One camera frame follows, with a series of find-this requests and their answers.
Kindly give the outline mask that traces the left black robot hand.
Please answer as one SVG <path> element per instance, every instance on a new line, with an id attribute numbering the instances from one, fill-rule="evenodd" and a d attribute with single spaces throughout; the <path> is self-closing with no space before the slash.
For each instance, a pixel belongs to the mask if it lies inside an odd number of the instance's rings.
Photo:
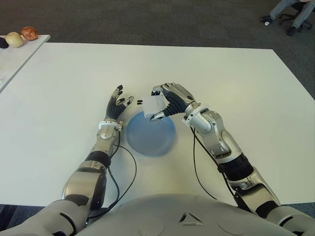
<path id="1" fill-rule="evenodd" d="M 134 97 L 120 98 L 123 94 L 123 86 L 119 85 L 110 96 L 109 102 L 106 108 L 106 119 L 117 120 L 118 117 L 124 112 L 124 110 L 133 102 Z"/>

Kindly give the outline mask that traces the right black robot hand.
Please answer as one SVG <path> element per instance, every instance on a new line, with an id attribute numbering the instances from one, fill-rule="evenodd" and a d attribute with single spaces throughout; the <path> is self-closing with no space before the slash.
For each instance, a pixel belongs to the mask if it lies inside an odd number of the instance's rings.
<path id="1" fill-rule="evenodd" d="M 184 113 L 187 107 L 195 102 L 193 95 L 180 84 L 165 83 L 160 86 L 155 86 L 153 87 L 151 96 L 157 96 L 161 93 L 168 101 L 168 105 L 164 110 L 151 116 L 150 121 Z"/>

